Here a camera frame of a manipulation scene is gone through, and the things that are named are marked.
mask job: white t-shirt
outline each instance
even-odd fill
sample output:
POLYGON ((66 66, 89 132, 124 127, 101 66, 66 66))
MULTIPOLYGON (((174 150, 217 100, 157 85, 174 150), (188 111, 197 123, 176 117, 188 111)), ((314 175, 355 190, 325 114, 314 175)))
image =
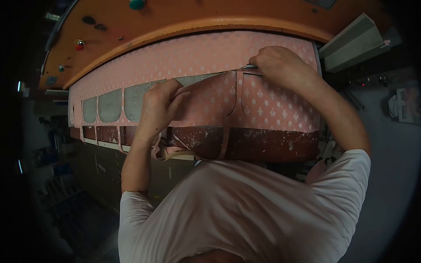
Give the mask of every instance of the white t-shirt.
POLYGON ((214 249, 245 262, 337 262, 355 232, 370 166, 365 151, 349 150, 305 184, 246 162, 203 162, 155 211, 124 192, 120 262, 176 263, 214 249))

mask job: hand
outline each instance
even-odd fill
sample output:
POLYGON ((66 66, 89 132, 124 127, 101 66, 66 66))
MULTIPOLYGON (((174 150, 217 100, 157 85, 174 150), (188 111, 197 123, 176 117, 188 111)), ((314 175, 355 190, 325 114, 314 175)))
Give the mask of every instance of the hand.
POLYGON ((183 85, 175 79, 163 83, 155 83, 143 95, 140 122, 136 128, 136 140, 150 144, 152 140, 173 120, 177 109, 190 92, 184 92, 174 97, 183 85))
POLYGON ((307 65, 293 51, 283 47, 265 47, 257 56, 251 57, 250 64, 256 65, 263 75, 274 84, 297 91, 312 84, 317 72, 307 65))

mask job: red emergency stop button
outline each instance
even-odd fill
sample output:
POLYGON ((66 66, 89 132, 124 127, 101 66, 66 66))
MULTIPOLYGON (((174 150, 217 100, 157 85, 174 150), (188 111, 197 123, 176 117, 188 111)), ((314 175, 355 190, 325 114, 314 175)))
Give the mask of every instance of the red emergency stop button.
POLYGON ((85 48, 85 42, 82 39, 77 39, 75 41, 75 44, 77 51, 82 51, 85 48))

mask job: left hand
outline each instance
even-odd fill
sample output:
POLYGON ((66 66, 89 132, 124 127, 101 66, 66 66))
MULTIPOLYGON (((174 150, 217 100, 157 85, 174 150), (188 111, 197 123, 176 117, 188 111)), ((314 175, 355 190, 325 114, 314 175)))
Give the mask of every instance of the left hand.
POLYGON ((190 92, 184 92, 173 97, 183 85, 175 79, 163 83, 155 83, 143 95, 140 122, 136 128, 135 141, 150 144, 152 140, 173 120, 177 109, 190 92))

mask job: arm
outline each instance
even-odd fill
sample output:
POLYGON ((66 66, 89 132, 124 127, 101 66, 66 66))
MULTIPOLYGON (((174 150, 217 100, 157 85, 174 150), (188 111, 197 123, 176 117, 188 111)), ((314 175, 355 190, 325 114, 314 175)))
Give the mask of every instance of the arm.
POLYGON ((133 143, 121 171, 121 192, 145 191, 151 178, 152 140, 174 118, 183 98, 190 92, 174 94, 183 87, 175 79, 156 83, 143 96, 142 112, 133 143))
POLYGON ((290 89, 309 102, 326 120, 336 142, 346 151, 362 149, 370 155, 370 141, 351 105, 294 52, 266 47, 250 58, 274 84, 290 89))

